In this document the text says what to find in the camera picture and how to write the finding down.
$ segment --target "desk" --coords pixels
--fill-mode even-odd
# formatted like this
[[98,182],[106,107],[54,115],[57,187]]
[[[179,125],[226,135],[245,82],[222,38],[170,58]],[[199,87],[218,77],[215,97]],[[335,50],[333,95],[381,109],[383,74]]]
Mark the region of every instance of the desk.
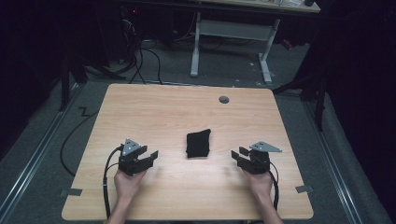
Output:
[[[230,102],[222,104],[220,96],[227,96]],[[205,129],[212,131],[208,157],[188,160],[186,135]],[[279,171],[280,216],[313,216],[307,194],[295,189],[304,182],[270,90],[113,84],[72,185],[82,193],[67,197],[64,219],[106,219],[103,172],[108,155],[125,138],[148,146],[142,158],[159,150],[128,219],[261,219],[244,174],[231,158],[231,150],[260,140],[283,150],[270,154]],[[108,173],[110,207],[117,198],[112,178],[116,170],[111,168]]]
[[[258,7],[258,8],[270,8],[276,10],[286,11],[298,11],[298,12],[314,12],[319,13],[320,8],[315,3],[312,7],[304,5],[304,1],[296,0],[301,3],[298,7],[291,7],[287,4],[280,5],[275,4],[274,1],[262,1],[262,0],[200,0],[201,2],[207,3],[219,3],[225,5],[235,5],[242,7]],[[217,35],[224,37],[244,38],[266,41],[266,45],[259,54],[260,66],[262,69],[262,76],[266,84],[272,84],[271,73],[267,64],[267,57],[274,41],[276,31],[280,19],[276,19],[272,26],[263,25],[251,25],[245,23],[236,22],[225,22],[225,21],[212,21],[212,20],[201,20],[201,13],[198,13],[195,28],[195,45],[192,53],[191,62],[191,76],[198,76],[199,67],[199,40],[200,35]]]

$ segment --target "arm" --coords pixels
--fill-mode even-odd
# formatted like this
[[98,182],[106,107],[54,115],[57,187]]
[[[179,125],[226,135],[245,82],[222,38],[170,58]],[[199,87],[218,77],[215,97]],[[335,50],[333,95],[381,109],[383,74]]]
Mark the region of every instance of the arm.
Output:
[[247,177],[250,190],[253,193],[256,201],[260,207],[262,218],[265,224],[278,224],[283,223],[279,214],[275,210],[270,192],[273,185],[273,179],[269,173],[262,175],[251,175],[247,171],[244,171]]
[[139,190],[139,184],[146,171],[134,176],[126,175],[118,170],[114,176],[118,199],[116,205],[108,218],[107,224],[121,224],[125,222],[132,199]]

